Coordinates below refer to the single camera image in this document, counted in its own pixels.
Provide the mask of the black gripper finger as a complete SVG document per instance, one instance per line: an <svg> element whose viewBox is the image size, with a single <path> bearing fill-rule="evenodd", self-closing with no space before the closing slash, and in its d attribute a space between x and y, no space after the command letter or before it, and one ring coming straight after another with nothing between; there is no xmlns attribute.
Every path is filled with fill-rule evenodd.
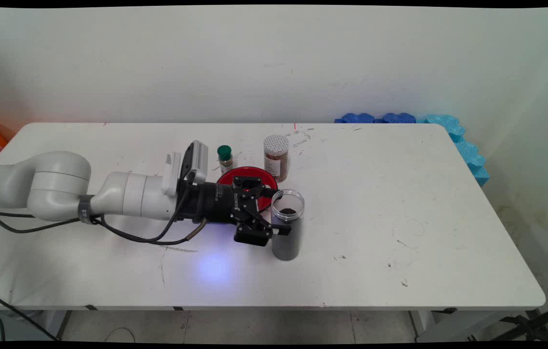
<svg viewBox="0 0 548 349"><path fill-rule="evenodd" d="M277 188L267 187L260 177L254 176L234 176L232 188L247 192L247 196L254 197L254 199L259 197L271 199L274 194L280 191Z"/></svg>
<svg viewBox="0 0 548 349"><path fill-rule="evenodd" d="M234 241L264 247L274 236L289 236L289 223L271 223L261 216L254 196L237 196L234 203Z"/></svg>

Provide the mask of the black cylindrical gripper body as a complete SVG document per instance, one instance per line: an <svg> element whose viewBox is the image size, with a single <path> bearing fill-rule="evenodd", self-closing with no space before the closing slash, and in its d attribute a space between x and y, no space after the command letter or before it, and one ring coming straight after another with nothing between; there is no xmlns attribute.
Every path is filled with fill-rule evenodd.
<svg viewBox="0 0 548 349"><path fill-rule="evenodd" d="M256 199L241 187L205 182L179 181L179 220L201 223L255 223Z"/></svg>

